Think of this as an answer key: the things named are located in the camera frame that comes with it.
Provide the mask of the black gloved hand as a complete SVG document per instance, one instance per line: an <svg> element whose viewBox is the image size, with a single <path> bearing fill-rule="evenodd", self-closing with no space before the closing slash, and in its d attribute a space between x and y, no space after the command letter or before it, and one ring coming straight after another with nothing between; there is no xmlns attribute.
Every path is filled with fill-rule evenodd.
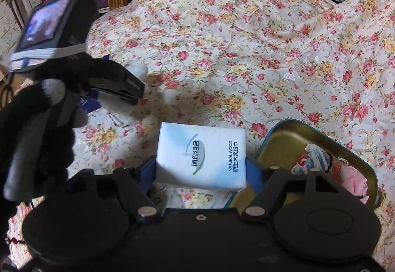
<svg viewBox="0 0 395 272"><path fill-rule="evenodd" d="M25 76L33 84L1 110L1 236L20 202L46 196L66 180L74 156L74 129L87 123L77 105L59 125L66 94L79 92L92 58L81 53L51 59Z"/></svg>

